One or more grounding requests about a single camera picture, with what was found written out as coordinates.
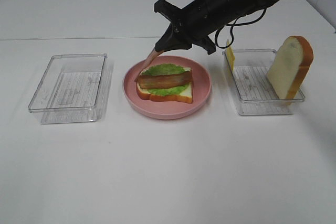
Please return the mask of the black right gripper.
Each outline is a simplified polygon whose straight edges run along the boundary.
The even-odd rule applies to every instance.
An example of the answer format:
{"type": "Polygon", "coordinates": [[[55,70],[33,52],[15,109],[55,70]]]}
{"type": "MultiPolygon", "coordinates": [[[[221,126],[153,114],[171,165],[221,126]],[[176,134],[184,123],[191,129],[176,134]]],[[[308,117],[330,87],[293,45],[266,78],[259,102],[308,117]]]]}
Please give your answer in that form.
{"type": "Polygon", "coordinates": [[[209,38],[209,19],[204,0],[196,0],[180,9],[166,0],[158,0],[154,11],[170,21],[163,36],[156,42],[156,52],[189,50],[197,45],[210,55],[216,51],[209,38]]]}

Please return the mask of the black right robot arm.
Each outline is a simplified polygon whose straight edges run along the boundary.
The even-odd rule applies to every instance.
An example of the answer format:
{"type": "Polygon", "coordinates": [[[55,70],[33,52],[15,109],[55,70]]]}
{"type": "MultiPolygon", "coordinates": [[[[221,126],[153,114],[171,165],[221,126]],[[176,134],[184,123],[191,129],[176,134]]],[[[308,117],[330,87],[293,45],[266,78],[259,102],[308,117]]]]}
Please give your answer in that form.
{"type": "Polygon", "coordinates": [[[182,9],[166,0],[158,0],[154,11],[170,21],[164,35],[155,44],[155,51],[204,48],[208,54],[216,51],[209,34],[238,17],[266,9],[279,0],[193,0],[182,9]]]}

